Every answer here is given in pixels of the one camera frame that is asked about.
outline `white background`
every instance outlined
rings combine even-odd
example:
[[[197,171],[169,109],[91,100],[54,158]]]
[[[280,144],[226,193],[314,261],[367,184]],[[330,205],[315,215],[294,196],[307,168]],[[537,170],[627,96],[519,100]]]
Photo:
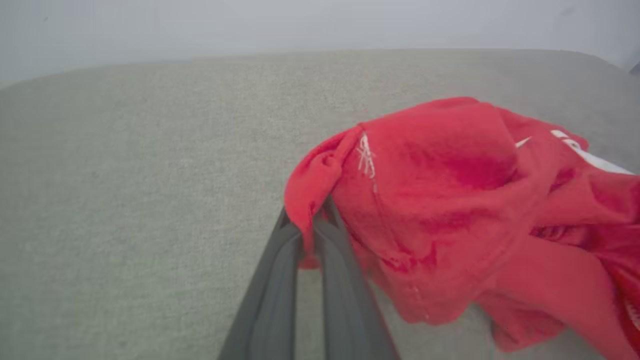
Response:
[[[0,87],[114,63],[405,47],[571,50],[628,70],[640,0],[0,0]]]

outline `red fabric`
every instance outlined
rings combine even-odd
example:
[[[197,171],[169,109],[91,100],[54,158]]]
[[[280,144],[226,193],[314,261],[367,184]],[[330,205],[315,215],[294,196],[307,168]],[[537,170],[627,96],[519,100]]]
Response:
[[[569,325],[606,358],[637,359],[640,177],[590,165],[555,129],[586,150],[475,99],[421,104],[316,147],[285,208],[311,254],[332,194],[361,266],[408,322],[451,322],[475,301],[504,351]]]

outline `gray surface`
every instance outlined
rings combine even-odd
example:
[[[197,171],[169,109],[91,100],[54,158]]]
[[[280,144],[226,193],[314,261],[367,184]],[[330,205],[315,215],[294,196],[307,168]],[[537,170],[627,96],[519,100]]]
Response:
[[[640,169],[640,81],[552,51],[363,51],[83,70],[0,91],[0,359],[212,359],[282,205],[326,137],[440,97],[557,122]],[[319,274],[298,354],[320,359]],[[572,332],[509,356],[472,307],[408,325],[404,359],[595,359]]]

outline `red cloth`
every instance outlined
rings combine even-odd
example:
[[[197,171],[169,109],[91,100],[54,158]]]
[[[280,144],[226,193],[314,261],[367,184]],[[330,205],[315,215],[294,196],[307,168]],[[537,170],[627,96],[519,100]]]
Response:
[[[608,359],[637,359],[640,177],[594,167],[587,146],[475,99],[433,101],[316,147],[285,208],[311,254],[332,194],[362,268],[408,322],[451,322],[475,301],[504,351],[566,324]]]

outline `dark object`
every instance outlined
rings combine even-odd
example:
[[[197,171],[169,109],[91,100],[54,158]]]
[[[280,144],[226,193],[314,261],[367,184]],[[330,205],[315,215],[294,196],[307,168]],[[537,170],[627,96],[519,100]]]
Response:
[[[331,198],[314,219],[314,241],[323,275],[326,359],[399,359]],[[294,359],[301,245],[302,234],[283,209],[219,360]]]

